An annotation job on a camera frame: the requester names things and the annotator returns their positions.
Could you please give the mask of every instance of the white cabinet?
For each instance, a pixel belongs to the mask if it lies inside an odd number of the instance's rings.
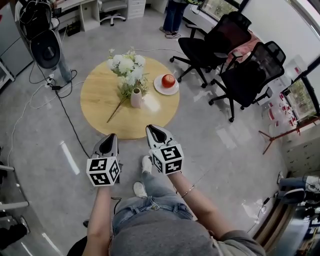
[[[128,0],[127,18],[133,19],[143,17],[145,13],[146,0]]]

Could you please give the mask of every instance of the tile floor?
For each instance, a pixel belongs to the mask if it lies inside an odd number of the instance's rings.
[[[78,75],[73,84],[84,81],[90,71],[108,57],[108,49],[118,54],[131,46],[137,50],[158,48],[181,51],[176,39],[166,39],[159,31],[164,17],[146,10],[143,18],[116,21],[114,27],[105,22],[99,28],[65,36],[63,50],[69,67]],[[190,31],[181,25],[181,36]],[[177,77],[187,68],[185,63],[170,63],[171,50],[141,52],[165,64]],[[6,164],[11,147],[11,134],[17,119],[22,115],[26,102],[41,85],[29,83],[32,65],[28,66],[15,82],[0,94],[0,159]],[[60,85],[63,81],[58,71],[54,72]],[[208,81],[214,72],[206,74]],[[34,68],[32,81],[42,75]],[[184,174],[212,199],[237,229],[249,230],[266,197],[277,189],[279,171],[285,171],[280,146],[274,143],[265,155],[264,138],[258,130],[267,130],[262,120],[262,108],[257,104],[244,111],[235,103],[234,123],[230,117],[228,100],[217,101],[209,106],[208,100],[223,92],[217,86],[202,89],[196,72],[186,75],[180,84],[180,102],[175,117],[167,124],[176,139],[182,144],[185,156]],[[91,152],[96,142],[104,135],[91,127],[80,107],[82,84],[73,88],[72,94],[63,100],[84,148]],[[54,92],[41,88],[33,97],[32,106],[41,106],[52,99]],[[62,149],[67,146],[80,173],[76,175]],[[71,246],[86,235],[82,222],[88,219],[96,194],[86,171],[86,156],[83,153],[68,119],[57,99],[33,109],[27,107],[17,124],[13,137],[10,165],[14,166],[19,183],[30,206],[14,212],[23,214],[30,225],[31,233],[8,247],[4,255],[62,256]],[[134,195],[132,185],[139,179],[141,156],[148,152],[146,138],[121,140],[120,157],[123,163],[121,184],[112,188],[113,196],[128,198]],[[13,190],[18,188],[11,183]],[[266,214],[261,214],[259,221]],[[253,234],[259,224],[251,231]]]

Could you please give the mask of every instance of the denim shorts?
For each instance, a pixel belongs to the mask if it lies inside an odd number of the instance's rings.
[[[193,215],[184,203],[175,200],[172,196],[142,198],[131,206],[120,209],[113,217],[113,235],[117,235],[124,223],[133,216],[146,211],[157,211],[159,209],[173,212],[182,220],[192,220]]]

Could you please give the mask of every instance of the window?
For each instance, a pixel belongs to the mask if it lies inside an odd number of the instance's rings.
[[[205,0],[200,10],[214,18],[220,20],[225,14],[242,11],[249,0]]]

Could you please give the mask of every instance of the white chair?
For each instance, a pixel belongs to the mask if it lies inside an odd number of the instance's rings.
[[[126,21],[125,17],[120,16],[120,13],[116,13],[115,11],[127,8],[127,3],[120,1],[120,0],[112,0],[112,1],[105,1],[99,5],[100,11],[100,23],[104,20],[111,20],[110,26],[114,26],[114,19],[122,19],[122,21]]]

